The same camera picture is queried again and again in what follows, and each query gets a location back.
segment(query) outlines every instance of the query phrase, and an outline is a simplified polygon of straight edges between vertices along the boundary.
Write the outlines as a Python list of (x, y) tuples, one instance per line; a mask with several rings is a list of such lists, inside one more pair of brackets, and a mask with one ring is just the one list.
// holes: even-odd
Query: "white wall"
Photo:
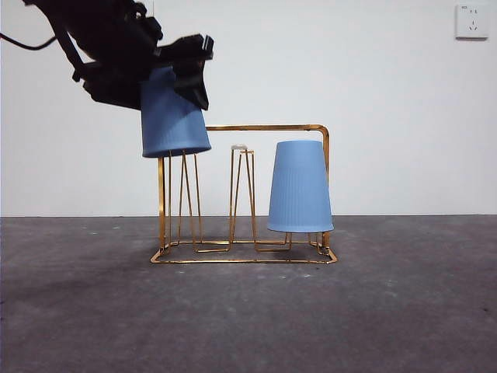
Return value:
[[(155, 16), (165, 43), (196, 32), (216, 41), (208, 124), (328, 127), (336, 214), (497, 214), (490, 3), (483, 42), (454, 39), (453, 0), (156, 0)], [(52, 34), (21, 0), (2, 2), (2, 31), (30, 44)], [(94, 103), (71, 74), (56, 44), (35, 53), (2, 42), (2, 214), (156, 214), (139, 113)], [(226, 214), (228, 146), (241, 140), (257, 151), (265, 214), (275, 138), (210, 137), (204, 214)]]

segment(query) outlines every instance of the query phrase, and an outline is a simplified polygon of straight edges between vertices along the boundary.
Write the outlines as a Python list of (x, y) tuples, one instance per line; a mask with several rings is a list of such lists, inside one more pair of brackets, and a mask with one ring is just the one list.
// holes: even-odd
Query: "wall outlet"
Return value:
[(456, 7), (456, 38), (486, 39), (490, 29), (488, 4), (459, 4)]

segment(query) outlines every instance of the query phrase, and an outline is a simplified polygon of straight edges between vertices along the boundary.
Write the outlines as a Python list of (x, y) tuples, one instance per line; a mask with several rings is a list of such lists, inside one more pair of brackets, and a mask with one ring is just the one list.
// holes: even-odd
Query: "ribbed cup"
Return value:
[(278, 143), (267, 228), (279, 232), (333, 230), (325, 157), (320, 141)]
[(202, 110), (174, 92), (172, 68), (155, 69), (141, 83), (143, 156), (160, 158), (210, 149)]

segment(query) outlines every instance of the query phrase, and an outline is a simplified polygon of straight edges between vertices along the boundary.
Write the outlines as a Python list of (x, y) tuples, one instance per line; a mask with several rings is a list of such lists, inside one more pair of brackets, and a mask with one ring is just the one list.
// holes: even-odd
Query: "gray concrete floor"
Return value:
[(168, 266), (156, 218), (3, 218), (2, 372), (497, 372), (497, 216), (335, 226), (334, 264)]

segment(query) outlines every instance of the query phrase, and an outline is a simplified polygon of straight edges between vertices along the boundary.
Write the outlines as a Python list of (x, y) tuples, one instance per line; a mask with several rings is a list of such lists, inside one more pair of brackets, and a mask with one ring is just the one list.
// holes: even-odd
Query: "black cable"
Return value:
[(23, 43), (20, 43), (19, 41), (14, 40), (14, 39), (8, 37), (7, 35), (4, 35), (3, 33), (0, 33), (0, 38), (7, 40), (9, 43), (12, 43), (12, 44), (16, 45), (17, 47), (27, 49), (28, 51), (39, 51), (40, 49), (44, 49), (45, 47), (48, 47), (50, 44), (52, 44), (57, 39), (56, 37), (51, 37), (45, 43), (38, 45), (36, 47), (31, 47), (30, 45), (25, 45)]

